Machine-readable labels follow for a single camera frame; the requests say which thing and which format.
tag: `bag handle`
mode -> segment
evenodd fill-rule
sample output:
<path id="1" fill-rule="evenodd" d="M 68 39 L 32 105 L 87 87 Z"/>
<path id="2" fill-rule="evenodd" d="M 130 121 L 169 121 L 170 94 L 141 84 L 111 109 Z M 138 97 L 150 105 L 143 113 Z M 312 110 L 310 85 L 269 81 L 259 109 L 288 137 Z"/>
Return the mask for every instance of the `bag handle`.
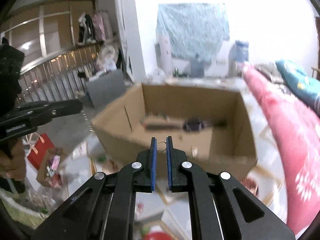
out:
<path id="1" fill-rule="evenodd" d="M 30 150 L 29 150 L 29 152 L 28 152 L 28 155 L 31 153 L 32 150 L 35 152 L 35 154 L 38 154 L 38 150 L 35 148 L 34 145 L 31 144 L 31 138 L 32 138 L 33 134 L 37 135 L 37 136 L 39 137 L 39 139 L 41 140 L 41 142 L 44 143 L 44 139 L 42 138 L 42 136 L 39 135 L 39 134 L 36 133 L 36 132 L 30 133 L 30 134 L 29 134 L 29 137 L 28 137 L 28 135 L 27 135 L 27 136 L 26 136 L 27 144 L 30 146 Z"/>

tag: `metal railing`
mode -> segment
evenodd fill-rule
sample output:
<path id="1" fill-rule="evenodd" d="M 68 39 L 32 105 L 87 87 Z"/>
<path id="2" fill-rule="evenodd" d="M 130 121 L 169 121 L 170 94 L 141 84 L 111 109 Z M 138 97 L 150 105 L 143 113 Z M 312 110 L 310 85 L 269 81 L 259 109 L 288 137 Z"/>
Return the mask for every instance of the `metal railing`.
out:
<path id="1" fill-rule="evenodd" d="M 86 87 L 78 73 L 91 72 L 95 68 L 99 51 L 98 43 L 76 47 L 22 72 L 19 79 L 22 93 L 18 95 L 17 103 L 76 98 Z"/>

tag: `blue gripper pad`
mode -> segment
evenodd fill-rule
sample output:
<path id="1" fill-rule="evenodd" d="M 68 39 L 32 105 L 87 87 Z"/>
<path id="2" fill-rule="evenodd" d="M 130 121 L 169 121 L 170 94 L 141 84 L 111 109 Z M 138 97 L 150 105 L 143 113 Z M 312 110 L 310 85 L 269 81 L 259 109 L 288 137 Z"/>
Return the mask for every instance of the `blue gripper pad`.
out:
<path id="1" fill-rule="evenodd" d="M 156 187 L 156 171 L 157 171 L 157 139 L 153 140 L 153 145 L 150 148 L 150 154 L 152 154 L 152 166 L 151 166 L 151 190 L 154 191 Z"/>
<path id="2" fill-rule="evenodd" d="M 169 190 L 172 190 L 172 165 L 171 165 L 171 155 L 170 155 L 170 147 L 169 147 L 169 138 L 167 137 L 167 170 L 168 170 L 168 185 Z"/>

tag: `cardboard box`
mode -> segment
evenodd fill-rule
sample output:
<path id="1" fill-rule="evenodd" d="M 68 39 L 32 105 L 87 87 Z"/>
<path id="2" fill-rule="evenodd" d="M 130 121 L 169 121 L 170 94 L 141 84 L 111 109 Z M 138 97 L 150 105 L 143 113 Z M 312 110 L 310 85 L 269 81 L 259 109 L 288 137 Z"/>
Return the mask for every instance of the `cardboard box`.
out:
<path id="1" fill-rule="evenodd" d="M 146 113 L 166 114 L 177 122 L 195 117 L 224 120 L 227 126 L 200 132 L 145 131 L 141 120 Z M 175 148 L 185 151 L 191 162 L 207 172 L 228 171 L 241 180 L 257 162 L 249 117 L 242 96 L 236 91 L 138 85 L 109 104 L 92 120 L 92 125 L 106 152 L 124 165 L 134 162 L 140 151 L 149 149 L 152 137 L 159 142 L 167 136 L 172 136 Z M 192 148 L 198 150 L 195 157 Z M 165 151 L 157 154 L 157 176 L 167 176 Z"/>

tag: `ring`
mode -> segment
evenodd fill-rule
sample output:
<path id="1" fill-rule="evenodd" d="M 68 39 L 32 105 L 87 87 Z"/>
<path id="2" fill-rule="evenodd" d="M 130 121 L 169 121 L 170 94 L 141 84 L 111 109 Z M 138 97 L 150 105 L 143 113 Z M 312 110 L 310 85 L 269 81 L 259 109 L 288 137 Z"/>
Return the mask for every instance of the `ring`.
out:
<path id="1" fill-rule="evenodd" d="M 161 142 L 163 142 L 163 143 L 165 143 L 166 145 L 167 145 L 167 142 L 166 141 L 160 141 L 160 142 L 158 142 L 157 143 L 157 148 L 158 148 L 158 144 L 159 143 L 161 143 Z M 157 149 L 159 152 L 164 152 L 165 150 L 167 150 L 167 148 L 165 148 L 164 150 L 159 150 L 159 149 Z"/>

